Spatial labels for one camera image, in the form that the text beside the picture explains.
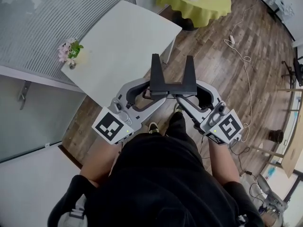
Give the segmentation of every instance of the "sneaker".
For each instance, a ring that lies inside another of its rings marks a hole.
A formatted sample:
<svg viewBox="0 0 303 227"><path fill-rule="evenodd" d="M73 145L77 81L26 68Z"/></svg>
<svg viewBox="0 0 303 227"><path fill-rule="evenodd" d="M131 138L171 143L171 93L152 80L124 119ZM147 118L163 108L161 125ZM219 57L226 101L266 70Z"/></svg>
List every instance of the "sneaker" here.
<svg viewBox="0 0 303 227"><path fill-rule="evenodd" d="M180 112L183 114L183 109L182 109L181 105L178 103L176 103L175 108L174 108L174 113L176 113L176 112Z"/></svg>
<svg viewBox="0 0 303 227"><path fill-rule="evenodd" d="M150 126L148 127L148 133L149 134L159 133L158 125L155 122L150 123Z"/></svg>

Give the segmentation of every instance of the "wooden floor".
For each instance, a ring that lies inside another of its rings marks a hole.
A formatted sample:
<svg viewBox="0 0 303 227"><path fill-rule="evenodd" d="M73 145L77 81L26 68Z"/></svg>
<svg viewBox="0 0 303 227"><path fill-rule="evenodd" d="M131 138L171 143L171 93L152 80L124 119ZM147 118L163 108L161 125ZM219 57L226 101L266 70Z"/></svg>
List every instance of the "wooden floor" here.
<svg viewBox="0 0 303 227"><path fill-rule="evenodd" d="M250 122L250 95L247 75L243 60L229 48L223 39L228 39L234 25L241 21L245 9L257 0L232 0L232 13L218 20L213 20L207 27L193 32L182 31L176 38L175 46L167 65L163 65L166 81L181 81L187 55L194 56L196 77L213 85L227 103L234 109L242 123ZM170 8L162 12L162 16L170 19ZM286 73L281 61L292 65L295 57L292 40L280 22L275 22L267 14L267 7L258 1L257 5L246 12L244 22L233 32L235 48L244 56L250 56L247 72L252 93L252 123L250 134L245 143L234 146L235 153L247 146L259 146L271 150L275 144L267 140L269 130L283 129L288 117L285 109L289 107L291 94L277 92L278 88L289 87L285 79ZM162 133L168 126L176 100L166 103L146 122L155 121ZM72 120L63 139L63 146L81 163L90 146L97 137L91 129L101 108L89 97L86 97ZM187 133L201 148L201 135L193 128L193 123L185 113ZM208 157L208 143L202 144L202 157ZM238 157L233 155L240 171ZM268 160L260 152L250 149L241 155L242 166L254 174L260 173ZM211 172L209 159L204 159L205 168Z"/></svg>

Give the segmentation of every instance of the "tablecloth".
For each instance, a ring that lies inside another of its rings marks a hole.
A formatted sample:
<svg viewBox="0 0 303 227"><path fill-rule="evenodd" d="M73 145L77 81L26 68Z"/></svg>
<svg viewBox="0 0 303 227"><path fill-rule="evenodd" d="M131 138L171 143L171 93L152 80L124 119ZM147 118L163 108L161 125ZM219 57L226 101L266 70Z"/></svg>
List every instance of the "tablecloth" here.
<svg viewBox="0 0 303 227"><path fill-rule="evenodd" d="M171 5L175 11L181 11L183 18L190 18L194 27L207 26L210 19L218 19L231 12L231 0L157 0L157 5Z"/></svg>

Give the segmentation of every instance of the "yellow tablecloth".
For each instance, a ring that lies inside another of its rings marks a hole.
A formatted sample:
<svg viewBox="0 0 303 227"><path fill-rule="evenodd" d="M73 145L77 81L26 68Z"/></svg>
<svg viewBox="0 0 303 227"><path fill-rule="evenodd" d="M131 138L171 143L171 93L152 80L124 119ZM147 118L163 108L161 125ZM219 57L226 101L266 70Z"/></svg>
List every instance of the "yellow tablecloth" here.
<svg viewBox="0 0 303 227"><path fill-rule="evenodd" d="M157 0L157 5L171 5L175 11L181 11L183 18L190 18L194 27L208 25L210 19L218 19L231 12L231 0Z"/></svg>

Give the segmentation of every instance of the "door handle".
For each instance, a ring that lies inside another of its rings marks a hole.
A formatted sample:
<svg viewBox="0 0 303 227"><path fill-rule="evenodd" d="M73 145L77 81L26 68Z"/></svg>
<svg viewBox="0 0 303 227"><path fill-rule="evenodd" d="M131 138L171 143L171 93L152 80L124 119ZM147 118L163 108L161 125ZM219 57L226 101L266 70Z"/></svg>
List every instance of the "door handle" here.
<svg viewBox="0 0 303 227"><path fill-rule="evenodd" d="M31 81L24 81L24 85L18 95L18 102L21 101L21 107L20 110L22 110L24 108L25 102L27 101L27 92L29 90L29 87L31 85Z"/></svg>

